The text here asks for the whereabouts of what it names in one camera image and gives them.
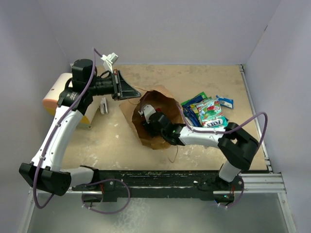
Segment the brown paper bag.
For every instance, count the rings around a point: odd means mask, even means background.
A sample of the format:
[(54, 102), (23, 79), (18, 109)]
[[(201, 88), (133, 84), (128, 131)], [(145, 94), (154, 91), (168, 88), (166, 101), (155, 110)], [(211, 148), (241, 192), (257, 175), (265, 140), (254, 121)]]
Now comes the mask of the brown paper bag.
[(171, 145), (161, 136), (150, 136), (144, 129), (142, 123), (144, 117), (138, 112), (146, 104), (161, 110), (172, 123), (184, 123), (179, 111), (180, 104), (176, 102), (172, 93), (163, 85), (156, 85), (150, 89), (141, 88), (141, 97), (134, 100), (126, 100), (119, 105), (129, 127), (139, 142), (154, 150), (163, 150)]

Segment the blue Kettle chips bag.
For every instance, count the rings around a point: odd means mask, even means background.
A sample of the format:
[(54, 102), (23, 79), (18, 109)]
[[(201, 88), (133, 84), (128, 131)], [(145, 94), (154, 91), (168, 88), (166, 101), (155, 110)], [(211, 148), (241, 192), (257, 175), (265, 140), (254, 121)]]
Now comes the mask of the blue Kettle chips bag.
[(201, 124), (195, 115), (195, 113), (192, 111), (192, 109), (189, 106), (182, 106), (184, 115), (190, 120), (190, 122), (195, 127), (201, 127)]

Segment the green yellow candy packet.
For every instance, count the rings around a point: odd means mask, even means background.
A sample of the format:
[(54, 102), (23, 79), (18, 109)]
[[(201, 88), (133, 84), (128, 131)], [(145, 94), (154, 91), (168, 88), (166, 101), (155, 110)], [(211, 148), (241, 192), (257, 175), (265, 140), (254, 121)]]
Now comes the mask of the green yellow candy packet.
[(203, 117), (206, 115), (206, 111), (204, 108), (207, 106), (208, 103), (210, 103), (212, 99), (204, 99), (198, 103), (194, 103), (190, 105), (190, 108), (197, 116), (200, 124), (202, 123)]

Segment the red green Fox's candy packet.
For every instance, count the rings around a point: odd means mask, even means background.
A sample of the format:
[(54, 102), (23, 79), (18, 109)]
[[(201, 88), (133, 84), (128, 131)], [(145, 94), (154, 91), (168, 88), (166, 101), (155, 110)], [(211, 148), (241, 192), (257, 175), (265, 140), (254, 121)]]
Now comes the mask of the red green Fox's candy packet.
[(203, 117), (201, 126), (204, 128), (226, 127), (228, 120), (224, 116), (221, 105), (217, 99), (212, 99), (204, 108), (206, 115)]

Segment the blue snack packet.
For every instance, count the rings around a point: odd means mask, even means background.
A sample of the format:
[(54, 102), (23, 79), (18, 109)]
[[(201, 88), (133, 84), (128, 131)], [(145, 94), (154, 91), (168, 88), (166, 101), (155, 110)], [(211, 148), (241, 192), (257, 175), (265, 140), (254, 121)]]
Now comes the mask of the blue snack packet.
[(230, 98), (220, 97), (216, 95), (217, 100), (221, 106), (227, 107), (229, 109), (234, 109), (234, 100)]

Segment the green white snack packet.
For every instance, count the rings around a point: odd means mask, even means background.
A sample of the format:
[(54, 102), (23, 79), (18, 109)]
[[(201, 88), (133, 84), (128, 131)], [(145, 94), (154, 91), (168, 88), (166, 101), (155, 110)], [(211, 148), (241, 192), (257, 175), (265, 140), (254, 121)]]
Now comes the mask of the green white snack packet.
[(181, 103), (181, 106), (189, 106), (190, 104), (199, 103), (207, 98), (205, 92), (201, 92), (192, 99), (186, 100), (185, 102)]

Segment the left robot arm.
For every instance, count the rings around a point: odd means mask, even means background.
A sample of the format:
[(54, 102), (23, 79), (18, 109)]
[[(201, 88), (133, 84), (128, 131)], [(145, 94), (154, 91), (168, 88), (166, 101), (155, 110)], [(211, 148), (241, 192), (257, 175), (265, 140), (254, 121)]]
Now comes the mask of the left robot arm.
[(65, 150), (70, 138), (92, 104), (94, 96), (111, 95), (114, 100), (138, 98), (141, 94), (133, 88), (112, 66), (116, 55), (102, 56), (105, 74), (97, 74), (92, 60), (74, 62), (72, 77), (59, 95), (52, 125), (36, 155), (30, 163), (22, 163), (19, 173), (33, 190), (39, 189), (62, 196), (72, 186), (83, 184), (88, 190), (100, 185), (94, 168), (80, 166), (71, 171), (61, 171)]

